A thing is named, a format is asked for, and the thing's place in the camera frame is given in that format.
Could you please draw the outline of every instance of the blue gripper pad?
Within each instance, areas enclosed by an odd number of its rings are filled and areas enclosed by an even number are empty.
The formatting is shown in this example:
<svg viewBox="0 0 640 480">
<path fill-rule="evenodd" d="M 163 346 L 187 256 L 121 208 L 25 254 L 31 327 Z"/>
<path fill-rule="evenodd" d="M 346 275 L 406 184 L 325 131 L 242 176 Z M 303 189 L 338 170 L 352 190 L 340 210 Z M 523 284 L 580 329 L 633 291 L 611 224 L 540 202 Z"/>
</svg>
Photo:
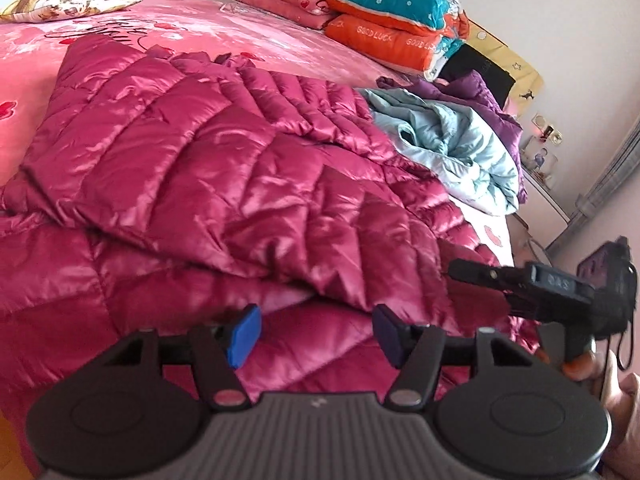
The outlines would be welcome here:
<svg viewBox="0 0 640 480">
<path fill-rule="evenodd" d="M 250 305 L 244 310 L 242 319 L 237 321 L 230 331 L 226 360 L 234 370 L 241 367 L 249 357 L 261 330 L 260 309 L 257 305 Z"/>
<path fill-rule="evenodd" d="M 401 368 L 411 353 L 405 348 L 402 334 L 408 325 L 396 316 L 388 306 L 379 304 L 372 312 L 373 335 L 394 368 Z"/>
</svg>

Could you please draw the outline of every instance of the pink bedsheet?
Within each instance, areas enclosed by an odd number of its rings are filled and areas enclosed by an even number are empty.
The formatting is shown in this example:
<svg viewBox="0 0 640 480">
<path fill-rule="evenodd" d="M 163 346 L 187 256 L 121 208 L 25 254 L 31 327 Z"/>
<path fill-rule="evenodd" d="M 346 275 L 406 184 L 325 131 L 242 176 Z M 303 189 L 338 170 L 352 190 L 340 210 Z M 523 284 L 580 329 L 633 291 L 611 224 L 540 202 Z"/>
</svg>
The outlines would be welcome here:
<svg viewBox="0 0 640 480">
<path fill-rule="evenodd" d="M 0 185 L 16 171 L 39 126 L 66 48 L 101 33 L 146 50 L 155 44 L 212 58 L 245 54 L 258 67 L 350 86 L 394 74 L 319 32 L 244 4 L 144 0 L 109 14 L 51 23 L 0 24 Z"/>
</svg>

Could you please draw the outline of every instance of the magenta puffer jacket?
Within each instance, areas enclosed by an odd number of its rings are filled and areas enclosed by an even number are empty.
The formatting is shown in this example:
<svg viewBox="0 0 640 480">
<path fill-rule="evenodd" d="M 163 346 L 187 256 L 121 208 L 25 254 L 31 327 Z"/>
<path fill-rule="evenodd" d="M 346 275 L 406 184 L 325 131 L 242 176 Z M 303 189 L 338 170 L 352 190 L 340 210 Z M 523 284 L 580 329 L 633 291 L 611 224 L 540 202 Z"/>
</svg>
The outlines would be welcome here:
<svg viewBox="0 0 640 480">
<path fill-rule="evenodd" d="M 384 392 L 378 303 L 454 335 L 522 333 L 500 294 L 446 278 L 452 258 L 493 255 L 339 84 L 87 36 L 1 199 L 0 409 L 33 468 L 33 401 L 139 328 L 257 303 L 263 335 L 239 371 L 253 398 Z"/>
</svg>

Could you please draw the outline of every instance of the black circular pad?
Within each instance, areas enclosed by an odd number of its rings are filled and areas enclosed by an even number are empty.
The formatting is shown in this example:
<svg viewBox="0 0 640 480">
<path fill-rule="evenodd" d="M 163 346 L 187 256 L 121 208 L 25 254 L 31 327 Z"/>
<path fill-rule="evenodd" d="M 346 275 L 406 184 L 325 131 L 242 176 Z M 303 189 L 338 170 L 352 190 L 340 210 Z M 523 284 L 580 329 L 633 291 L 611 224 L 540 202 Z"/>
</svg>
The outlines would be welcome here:
<svg viewBox="0 0 640 480">
<path fill-rule="evenodd" d="M 488 475 L 573 478 L 599 459 L 607 417 L 594 397 L 549 367 L 492 367 L 451 390 L 435 423 L 453 453 Z"/>
<path fill-rule="evenodd" d="M 29 412 L 27 437 L 47 468 L 82 478 L 126 478 L 187 450 L 199 403 L 157 374 L 104 367 L 63 381 Z"/>
</svg>

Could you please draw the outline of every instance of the purple blanket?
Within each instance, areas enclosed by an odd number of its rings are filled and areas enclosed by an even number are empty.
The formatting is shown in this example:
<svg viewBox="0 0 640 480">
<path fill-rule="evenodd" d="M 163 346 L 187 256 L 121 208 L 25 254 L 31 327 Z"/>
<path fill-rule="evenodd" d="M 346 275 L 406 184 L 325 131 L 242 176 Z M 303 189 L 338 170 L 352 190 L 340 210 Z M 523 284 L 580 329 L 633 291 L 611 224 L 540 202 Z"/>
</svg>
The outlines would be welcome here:
<svg viewBox="0 0 640 480">
<path fill-rule="evenodd" d="M 518 121 L 509 114 L 503 113 L 494 96 L 484 84 L 482 76 L 473 70 L 468 75 L 452 81 L 449 85 L 429 83 L 424 79 L 413 78 L 413 83 L 404 88 L 422 99 L 444 101 L 465 105 L 482 117 L 498 138 L 507 148 L 511 158 L 518 168 L 520 177 L 520 189 L 518 190 L 518 202 L 524 204 L 527 201 L 527 190 L 524 187 L 524 176 L 520 164 L 520 152 L 518 145 L 522 136 L 522 127 Z M 400 85 L 392 79 L 380 77 L 377 80 L 379 88 L 397 88 Z"/>
</svg>

